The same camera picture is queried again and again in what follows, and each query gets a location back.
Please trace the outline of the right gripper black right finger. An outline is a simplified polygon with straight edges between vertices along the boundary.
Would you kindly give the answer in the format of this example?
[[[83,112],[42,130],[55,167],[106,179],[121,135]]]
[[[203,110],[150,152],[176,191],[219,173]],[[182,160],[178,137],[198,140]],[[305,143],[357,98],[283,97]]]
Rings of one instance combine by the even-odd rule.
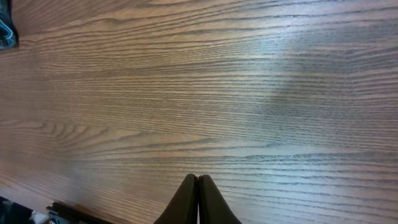
[[[199,176],[200,224],[241,224],[209,175]]]

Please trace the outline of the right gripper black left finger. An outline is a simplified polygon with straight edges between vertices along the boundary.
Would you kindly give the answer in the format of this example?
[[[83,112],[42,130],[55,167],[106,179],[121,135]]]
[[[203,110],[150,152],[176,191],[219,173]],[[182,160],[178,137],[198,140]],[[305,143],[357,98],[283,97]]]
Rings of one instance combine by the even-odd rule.
[[[188,174],[154,224],[197,224],[198,177]]]

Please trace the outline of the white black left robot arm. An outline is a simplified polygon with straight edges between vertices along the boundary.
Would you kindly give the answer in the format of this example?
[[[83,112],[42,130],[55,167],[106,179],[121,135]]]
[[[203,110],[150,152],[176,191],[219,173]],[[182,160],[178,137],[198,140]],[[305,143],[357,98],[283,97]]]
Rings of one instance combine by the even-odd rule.
[[[17,45],[17,31],[12,23],[11,1],[1,0],[1,50],[10,49]]]

